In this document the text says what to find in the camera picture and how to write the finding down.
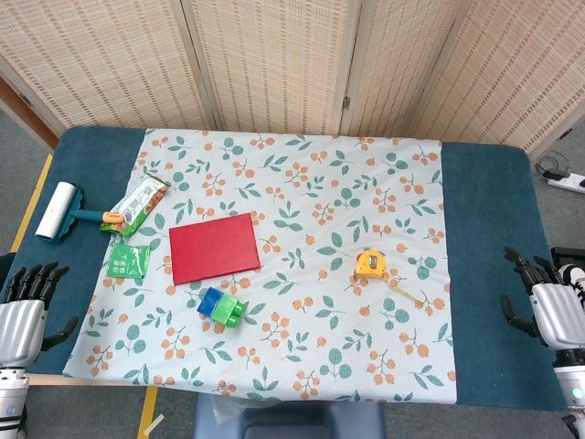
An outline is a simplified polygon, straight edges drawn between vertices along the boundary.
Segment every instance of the green packet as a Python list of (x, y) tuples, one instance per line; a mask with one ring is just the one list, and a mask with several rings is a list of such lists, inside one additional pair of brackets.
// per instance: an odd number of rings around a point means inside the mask
[(108, 277), (142, 279), (146, 276), (149, 259), (149, 245), (132, 247), (126, 244), (114, 244), (108, 262)]
[(123, 237), (131, 236), (165, 196), (168, 188), (168, 184), (163, 180), (147, 173), (130, 194), (111, 209), (113, 212), (121, 213), (124, 222), (121, 224), (103, 222), (100, 230), (120, 233)]

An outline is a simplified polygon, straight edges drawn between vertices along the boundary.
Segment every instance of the red board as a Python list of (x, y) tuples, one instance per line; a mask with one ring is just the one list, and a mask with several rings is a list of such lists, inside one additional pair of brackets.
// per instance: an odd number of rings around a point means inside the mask
[(169, 238), (175, 285), (260, 267), (249, 213), (174, 227)]

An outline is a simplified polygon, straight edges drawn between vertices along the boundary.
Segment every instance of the robotic hand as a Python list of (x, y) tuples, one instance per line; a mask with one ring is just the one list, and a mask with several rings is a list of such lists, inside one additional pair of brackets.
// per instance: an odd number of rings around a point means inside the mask
[(65, 341), (78, 323), (72, 317), (58, 334), (43, 338), (47, 311), (59, 279), (69, 267), (57, 262), (20, 268), (0, 304), (0, 439), (15, 438), (28, 391), (25, 369), (41, 350)]
[(531, 322), (518, 317), (507, 295), (501, 296), (507, 322), (554, 350), (552, 363), (571, 414), (563, 421), (576, 439), (585, 439), (585, 272), (576, 265), (557, 269), (542, 258), (532, 265), (513, 249), (505, 257), (516, 264), (534, 311)]

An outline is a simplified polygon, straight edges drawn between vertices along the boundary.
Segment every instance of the woven room divider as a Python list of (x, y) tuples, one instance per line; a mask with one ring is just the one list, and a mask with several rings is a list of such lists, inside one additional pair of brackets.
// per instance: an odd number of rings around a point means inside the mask
[(359, 5), (184, 2), (222, 129), (336, 134)]
[(5, 0), (0, 76), (80, 124), (503, 143), (585, 114), (582, 0)]
[(0, 30), (4, 62), (54, 130), (210, 127), (169, 0), (5, 0)]
[(402, 135), (462, 0), (364, 2), (341, 134)]
[(406, 132), (508, 144), (532, 159), (585, 114), (582, 0), (478, 0)]

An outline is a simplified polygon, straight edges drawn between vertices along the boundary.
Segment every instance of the lint roller handle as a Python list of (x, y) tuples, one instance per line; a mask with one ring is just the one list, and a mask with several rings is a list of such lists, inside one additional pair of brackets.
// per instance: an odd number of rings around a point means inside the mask
[(122, 214), (116, 212), (103, 212), (100, 210), (72, 210), (70, 212), (78, 220), (93, 222), (107, 222), (110, 224), (122, 223), (124, 218)]

